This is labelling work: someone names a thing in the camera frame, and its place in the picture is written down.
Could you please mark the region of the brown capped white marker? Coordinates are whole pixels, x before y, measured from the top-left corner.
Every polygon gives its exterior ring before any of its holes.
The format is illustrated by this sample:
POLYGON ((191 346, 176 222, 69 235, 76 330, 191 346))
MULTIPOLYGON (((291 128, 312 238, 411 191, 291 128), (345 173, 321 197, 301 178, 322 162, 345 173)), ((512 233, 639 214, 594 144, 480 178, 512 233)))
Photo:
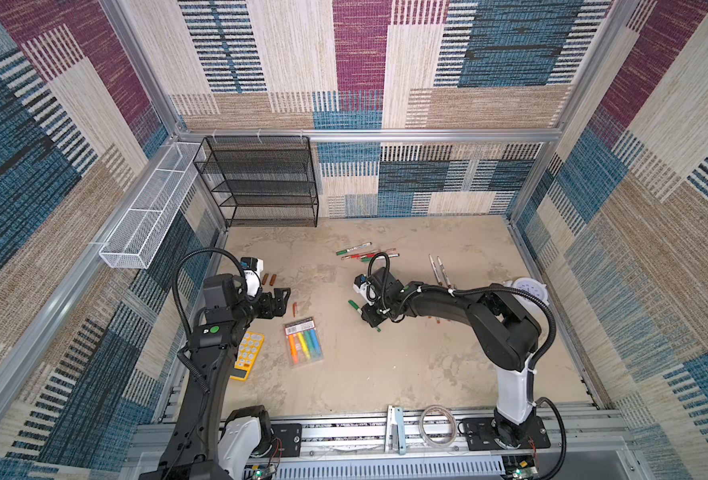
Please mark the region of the brown capped white marker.
POLYGON ((446 272, 446 269, 445 269, 445 266, 444 266, 444 263, 443 263, 442 259, 441 259, 440 257, 438 257, 438 258, 437 258, 437 261, 438 261, 439 268, 440 268, 440 272, 441 272, 441 274, 442 274, 442 278, 443 278, 443 280, 444 280, 444 282, 445 282, 445 285, 448 286, 448 287, 451 287, 452 284, 451 284, 451 282, 450 282, 450 280, 449 280, 449 277, 448 277, 448 275, 447 275, 447 272, 446 272))

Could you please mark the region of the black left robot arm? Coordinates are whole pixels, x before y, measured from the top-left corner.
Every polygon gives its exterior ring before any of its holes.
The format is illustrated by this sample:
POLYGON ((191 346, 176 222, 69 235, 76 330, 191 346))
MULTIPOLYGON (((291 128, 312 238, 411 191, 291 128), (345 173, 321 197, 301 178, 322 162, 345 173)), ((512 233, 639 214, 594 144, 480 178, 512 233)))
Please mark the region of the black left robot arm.
POLYGON ((216 247, 209 251, 230 260, 237 271, 207 278, 204 306, 193 316, 180 315, 185 343, 177 357, 189 372, 187 388, 171 438, 146 479, 240 479, 250 458, 280 455, 282 441, 265 406, 240 408, 228 418, 222 412, 251 323, 283 317, 291 291, 264 291, 257 258, 237 258, 216 247))

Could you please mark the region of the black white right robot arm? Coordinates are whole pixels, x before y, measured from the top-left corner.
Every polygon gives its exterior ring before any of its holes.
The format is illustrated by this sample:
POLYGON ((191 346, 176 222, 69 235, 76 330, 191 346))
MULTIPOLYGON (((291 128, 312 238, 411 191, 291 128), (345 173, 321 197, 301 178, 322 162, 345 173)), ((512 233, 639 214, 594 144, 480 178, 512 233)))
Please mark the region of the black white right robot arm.
POLYGON ((470 290, 412 281, 402 284, 383 252, 354 279, 365 301, 363 321, 377 328, 389 320, 434 316, 468 325, 495 367, 498 400, 494 438, 504 448, 520 447, 535 426, 537 364, 556 339, 556 320, 547 302, 533 293, 502 284, 470 290))

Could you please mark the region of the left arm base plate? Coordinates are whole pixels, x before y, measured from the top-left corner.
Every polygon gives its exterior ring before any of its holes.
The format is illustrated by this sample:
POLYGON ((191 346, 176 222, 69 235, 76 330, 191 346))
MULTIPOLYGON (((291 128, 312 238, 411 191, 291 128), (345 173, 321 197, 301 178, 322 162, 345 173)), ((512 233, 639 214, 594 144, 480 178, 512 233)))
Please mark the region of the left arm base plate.
POLYGON ((273 424, 270 449, 264 458, 278 460, 299 457, 302 438, 303 425, 300 423, 273 424))

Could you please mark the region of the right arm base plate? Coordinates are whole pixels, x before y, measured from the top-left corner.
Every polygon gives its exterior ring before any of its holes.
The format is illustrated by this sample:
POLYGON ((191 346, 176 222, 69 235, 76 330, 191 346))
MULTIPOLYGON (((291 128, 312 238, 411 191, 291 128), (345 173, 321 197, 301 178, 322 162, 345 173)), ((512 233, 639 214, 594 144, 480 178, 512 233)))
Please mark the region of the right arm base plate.
POLYGON ((470 451, 548 449, 552 442, 543 420, 532 412, 523 424, 495 414, 459 421, 459 430, 470 451))

